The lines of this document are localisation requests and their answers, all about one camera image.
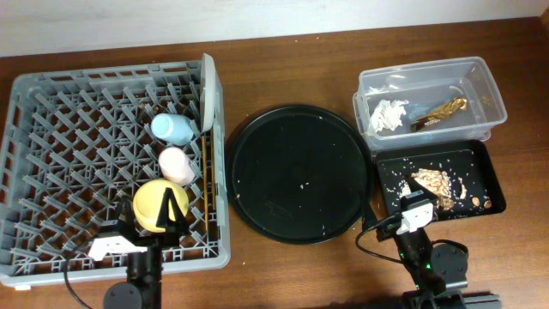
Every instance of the white wall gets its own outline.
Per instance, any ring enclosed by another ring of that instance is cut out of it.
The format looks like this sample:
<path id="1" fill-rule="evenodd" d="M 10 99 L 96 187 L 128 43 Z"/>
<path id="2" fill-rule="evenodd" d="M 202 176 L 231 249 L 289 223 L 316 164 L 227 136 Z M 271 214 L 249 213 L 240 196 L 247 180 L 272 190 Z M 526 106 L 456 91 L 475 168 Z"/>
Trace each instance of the white wall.
<path id="1" fill-rule="evenodd" d="M 540 16 L 549 0 L 0 0 L 0 57 Z"/>

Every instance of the yellow cup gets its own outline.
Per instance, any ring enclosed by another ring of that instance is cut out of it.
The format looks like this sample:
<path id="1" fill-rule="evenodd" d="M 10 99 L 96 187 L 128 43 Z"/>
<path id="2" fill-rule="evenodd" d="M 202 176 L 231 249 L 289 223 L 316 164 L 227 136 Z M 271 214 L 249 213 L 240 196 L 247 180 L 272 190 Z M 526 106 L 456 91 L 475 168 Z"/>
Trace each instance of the yellow cup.
<path id="1" fill-rule="evenodd" d="M 160 205 L 162 204 L 166 188 L 172 188 L 175 200 L 178 202 L 183 215 L 187 215 L 187 211 L 189 211 L 189 198 L 181 186 L 165 179 L 155 179 L 147 182 L 137 190 L 134 196 L 133 209 L 137 222 L 152 233 L 164 233 L 166 231 L 163 227 L 156 227 Z M 171 220 L 175 221 L 172 202 L 169 202 L 169 205 L 168 215 Z"/>

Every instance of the food scrap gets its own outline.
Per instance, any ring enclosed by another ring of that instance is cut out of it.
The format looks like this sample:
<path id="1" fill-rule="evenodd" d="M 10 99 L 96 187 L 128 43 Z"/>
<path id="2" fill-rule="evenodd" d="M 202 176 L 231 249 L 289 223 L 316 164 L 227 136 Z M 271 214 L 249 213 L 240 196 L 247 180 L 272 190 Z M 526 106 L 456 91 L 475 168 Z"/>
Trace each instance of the food scrap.
<path id="1" fill-rule="evenodd" d="M 462 193 L 460 195 L 460 199 L 465 199 L 467 197 L 467 189 L 465 188 L 465 185 L 462 184 Z"/>
<path id="2" fill-rule="evenodd" d="M 410 186 L 408 185 L 408 182 L 406 180 L 402 180 L 399 184 L 401 187 L 401 192 L 398 194 L 398 197 L 405 197 L 408 194 L 411 194 L 412 191 L 410 190 Z"/>
<path id="3" fill-rule="evenodd" d="M 479 207 L 480 206 L 480 200 L 479 200 L 478 197 L 471 198 L 471 202 L 473 203 L 474 207 Z"/>
<path id="4" fill-rule="evenodd" d="M 412 174 L 412 178 L 418 184 L 425 187 L 438 197 L 438 207 L 449 210 L 454 207 L 454 201 L 451 198 L 449 190 L 450 179 L 446 172 L 433 171 L 420 168 L 417 173 Z"/>

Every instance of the pink cup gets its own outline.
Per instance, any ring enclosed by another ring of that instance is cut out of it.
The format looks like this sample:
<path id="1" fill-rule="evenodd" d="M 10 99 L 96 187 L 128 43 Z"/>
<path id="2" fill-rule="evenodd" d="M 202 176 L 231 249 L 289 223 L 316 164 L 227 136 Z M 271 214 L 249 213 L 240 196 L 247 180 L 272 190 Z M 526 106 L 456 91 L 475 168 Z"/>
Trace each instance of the pink cup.
<path id="1" fill-rule="evenodd" d="M 188 185 L 195 178 L 195 172 L 190 168 L 190 159 L 180 148 L 162 150 L 158 162 L 164 178 L 178 185 Z"/>

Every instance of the black rectangular tray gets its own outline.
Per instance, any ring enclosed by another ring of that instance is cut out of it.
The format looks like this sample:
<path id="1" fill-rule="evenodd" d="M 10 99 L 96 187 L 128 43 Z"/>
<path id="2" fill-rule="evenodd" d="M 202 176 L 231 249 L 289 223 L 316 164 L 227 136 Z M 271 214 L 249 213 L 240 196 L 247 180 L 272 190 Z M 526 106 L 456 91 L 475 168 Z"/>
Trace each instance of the black rectangular tray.
<path id="1" fill-rule="evenodd" d="M 400 209 L 399 184 L 420 168 L 446 171 L 452 181 L 451 190 L 456 192 L 461 192 L 458 180 L 461 177 L 467 189 L 467 197 L 454 199 L 456 204 L 452 209 L 436 208 L 436 221 L 498 214 L 506 208 L 504 194 L 490 156 L 486 146 L 480 141 L 448 142 L 389 150 L 379 153 L 375 162 L 385 207 L 390 215 Z M 473 197 L 480 200 L 479 207 L 474 207 Z M 489 209 L 484 207 L 487 198 L 492 201 Z"/>

